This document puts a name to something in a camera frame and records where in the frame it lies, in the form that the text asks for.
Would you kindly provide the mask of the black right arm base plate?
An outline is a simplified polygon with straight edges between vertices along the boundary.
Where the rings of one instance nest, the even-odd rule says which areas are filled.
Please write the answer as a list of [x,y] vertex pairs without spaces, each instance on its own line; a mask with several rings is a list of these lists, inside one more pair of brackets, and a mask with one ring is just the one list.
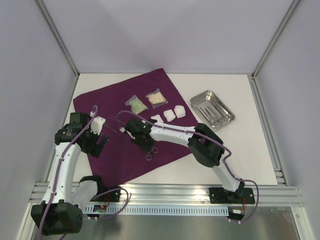
[[253,190],[244,188],[240,191],[231,192],[223,187],[210,187],[209,200],[211,204],[255,204]]

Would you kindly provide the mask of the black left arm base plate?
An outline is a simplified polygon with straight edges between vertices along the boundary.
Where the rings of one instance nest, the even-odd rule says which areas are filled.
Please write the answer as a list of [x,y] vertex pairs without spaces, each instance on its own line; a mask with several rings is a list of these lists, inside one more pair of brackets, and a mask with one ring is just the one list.
[[120,201],[121,188],[106,188],[98,191],[98,193],[91,199],[92,202],[106,202],[118,203]]

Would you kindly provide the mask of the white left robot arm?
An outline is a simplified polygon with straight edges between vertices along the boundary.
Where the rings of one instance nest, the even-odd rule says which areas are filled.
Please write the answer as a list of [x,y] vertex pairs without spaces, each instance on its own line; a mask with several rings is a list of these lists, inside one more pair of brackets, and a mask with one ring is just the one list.
[[69,123],[54,135],[55,152],[52,173],[41,202],[31,208],[31,217],[38,227],[38,238],[75,234],[83,224],[83,210],[91,199],[104,197],[105,188],[96,176],[84,177],[72,192],[76,164],[81,153],[98,158],[108,140],[100,137],[105,119],[91,113],[72,112]]

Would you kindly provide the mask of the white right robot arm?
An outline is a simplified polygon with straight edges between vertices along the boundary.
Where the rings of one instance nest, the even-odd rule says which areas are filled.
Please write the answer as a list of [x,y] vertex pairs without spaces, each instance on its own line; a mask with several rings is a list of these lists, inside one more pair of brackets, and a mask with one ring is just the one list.
[[244,196],[245,183],[232,173],[226,163],[231,151],[204,123],[184,127],[156,120],[143,122],[132,118],[123,130],[129,134],[134,144],[147,152],[153,150],[155,142],[168,142],[188,148],[199,164],[213,170],[228,201],[236,203]]

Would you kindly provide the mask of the steel forceps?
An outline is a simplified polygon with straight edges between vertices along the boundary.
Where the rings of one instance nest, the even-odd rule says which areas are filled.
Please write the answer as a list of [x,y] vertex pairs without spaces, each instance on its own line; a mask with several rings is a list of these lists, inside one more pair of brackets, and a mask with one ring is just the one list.
[[146,159],[147,161],[151,161],[151,160],[152,160],[152,155],[157,154],[158,151],[159,151],[158,148],[153,147],[150,151],[148,151],[148,152],[146,153],[145,159]]

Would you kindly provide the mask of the steel tweezers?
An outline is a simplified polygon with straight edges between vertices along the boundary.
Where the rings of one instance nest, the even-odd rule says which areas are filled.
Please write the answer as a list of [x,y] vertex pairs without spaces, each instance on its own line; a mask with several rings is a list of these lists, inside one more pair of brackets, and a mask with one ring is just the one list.
[[117,133],[116,130],[114,130],[112,127],[108,126],[107,124],[104,124],[103,126],[104,126],[105,128],[107,128],[107,129],[111,130],[112,132]]
[[120,121],[119,119],[117,119],[115,116],[111,116],[110,117],[111,120],[116,121],[117,123],[120,123],[121,125],[126,125],[125,123],[123,123],[122,121]]

